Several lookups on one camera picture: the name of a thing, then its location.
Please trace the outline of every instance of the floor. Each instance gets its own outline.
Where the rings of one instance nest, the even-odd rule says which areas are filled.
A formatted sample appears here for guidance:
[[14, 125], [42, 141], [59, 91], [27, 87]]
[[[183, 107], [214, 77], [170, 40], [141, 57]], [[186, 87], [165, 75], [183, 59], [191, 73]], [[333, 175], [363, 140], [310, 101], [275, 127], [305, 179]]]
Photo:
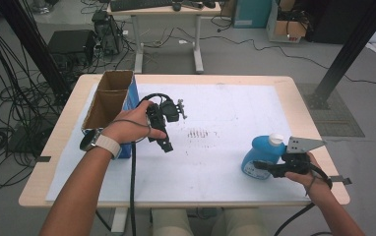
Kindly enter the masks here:
[[[297, 83], [318, 84], [323, 79], [326, 69], [306, 59], [305, 57], [329, 67], [338, 52], [340, 45], [311, 43], [302, 40], [298, 44], [268, 42], [264, 29], [226, 29], [218, 32], [219, 27], [210, 19], [202, 20], [201, 48], [205, 75], [262, 75], [290, 76]], [[91, 29], [90, 25], [38, 25], [43, 38], [48, 41], [55, 30]], [[124, 27], [132, 37], [130, 25]], [[161, 28], [147, 30], [142, 40], [145, 42], [163, 40], [170, 34], [171, 29]], [[185, 29], [193, 35], [192, 29]], [[20, 44], [15, 35], [0, 17], [0, 33], [15, 53], [21, 54]], [[179, 40], [192, 40], [185, 32], [175, 29], [172, 37], [161, 48], [147, 48], [146, 74], [195, 74], [191, 44], [180, 43]], [[119, 69], [132, 69], [134, 55], [129, 53]], [[376, 83], [376, 53], [363, 49], [355, 62], [346, 73], [355, 81], [370, 81]], [[3, 89], [0, 80], [0, 91]], [[357, 221], [366, 235], [376, 235], [376, 85], [371, 83], [356, 83], [342, 79], [337, 91], [348, 109], [357, 121], [364, 138], [323, 137], [327, 141], [327, 149], [334, 160], [339, 172], [349, 177], [353, 184], [346, 188], [351, 198], [345, 206]], [[5, 104], [0, 110], [0, 116], [8, 114], [9, 105]], [[0, 167], [0, 182], [7, 180], [13, 173], [19, 172], [16, 162], [7, 159]], [[27, 180], [0, 190], [0, 235], [36, 235], [45, 219], [48, 209], [27, 208], [19, 206], [18, 198]], [[294, 213], [299, 207], [265, 207], [262, 208], [265, 222], [270, 234]], [[111, 223], [113, 210], [104, 208], [101, 215]], [[209, 235], [216, 219], [201, 219], [190, 217], [191, 227], [197, 236]], [[149, 235], [150, 214], [147, 209], [137, 210], [138, 235]], [[131, 235], [131, 227], [127, 225], [124, 235]], [[294, 220], [282, 235], [312, 235], [328, 231], [320, 211], [311, 209], [305, 215]], [[111, 235], [108, 230], [95, 218], [91, 235]]]

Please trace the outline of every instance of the computer mouse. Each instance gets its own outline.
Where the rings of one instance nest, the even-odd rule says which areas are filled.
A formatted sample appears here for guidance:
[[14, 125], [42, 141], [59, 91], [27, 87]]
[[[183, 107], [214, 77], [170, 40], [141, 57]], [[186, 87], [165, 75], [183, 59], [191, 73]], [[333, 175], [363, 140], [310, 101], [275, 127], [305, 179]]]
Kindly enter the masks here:
[[203, 4], [204, 4], [204, 6], [206, 6], [208, 8], [215, 8], [216, 7], [216, 3], [212, 2], [212, 1], [204, 1]]
[[182, 7], [181, 3], [175, 3], [175, 2], [172, 3], [172, 9], [175, 12], [181, 11], [181, 7]]

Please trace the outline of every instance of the wristwatch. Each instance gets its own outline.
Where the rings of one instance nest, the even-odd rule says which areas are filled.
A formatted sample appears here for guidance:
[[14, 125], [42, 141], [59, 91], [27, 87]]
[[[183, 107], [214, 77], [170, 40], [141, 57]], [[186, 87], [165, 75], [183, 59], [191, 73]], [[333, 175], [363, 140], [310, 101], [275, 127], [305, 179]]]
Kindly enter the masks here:
[[81, 140], [80, 149], [89, 151], [94, 147], [100, 147], [111, 152], [112, 157], [116, 157], [120, 151], [121, 146], [113, 139], [101, 134], [102, 128], [93, 129], [87, 132]]

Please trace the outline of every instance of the hand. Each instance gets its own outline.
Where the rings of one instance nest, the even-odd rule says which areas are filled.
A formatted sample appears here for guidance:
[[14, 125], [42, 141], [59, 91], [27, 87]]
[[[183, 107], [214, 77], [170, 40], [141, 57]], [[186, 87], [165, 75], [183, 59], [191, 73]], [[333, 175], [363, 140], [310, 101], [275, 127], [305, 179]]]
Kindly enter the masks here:
[[[314, 155], [311, 152], [307, 152], [307, 154], [310, 156], [311, 163], [320, 168], [320, 165], [317, 163]], [[316, 206], [328, 203], [330, 200], [333, 200], [335, 198], [329, 186], [326, 182], [324, 182], [323, 179], [316, 177], [313, 182], [314, 177], [311, 171], [305, 175], [286, 172], [285, 177], [302, 184], [307, 191], [308, 196]]]
[[157, 129], [149, 128], [146, 117], [146, 110], [149, 105], [153, 104], [151, 101], [142, 101], [140, 105], [134, 110], [121, 111], [115, 118], [116, 120], [130, 120], [128, 121], [113, 122], [107, 126], [102, 133], [110, 137], [119, 144], [130, 143], [137, 141], [149, 135], [150, 138], [164, 139], [166, 133]]

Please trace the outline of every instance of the white paper sheet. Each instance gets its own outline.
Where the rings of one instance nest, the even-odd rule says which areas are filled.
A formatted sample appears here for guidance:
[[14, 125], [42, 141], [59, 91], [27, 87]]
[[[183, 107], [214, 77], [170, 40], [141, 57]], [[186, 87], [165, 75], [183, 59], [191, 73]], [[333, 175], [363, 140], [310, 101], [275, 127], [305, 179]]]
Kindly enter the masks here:
[[[154, 92], [184, 100], [186, 120], [167, 123], [173, 151], [154, 142], [137, 144], [135, 201], [139, 203], [306, 202], [301, 185], [285, 178], [262, 181], [245, 175], [241, 162], [253, 138], [290, 129], [273, 87], [237, 85], [138, 85], [140, 98]], [[56, 169], [46, 199], [54, 201], [84, 153], [81, 124], [94, 88]], [[128, 203], [131, 159], [111, 160], [100, 202]]]

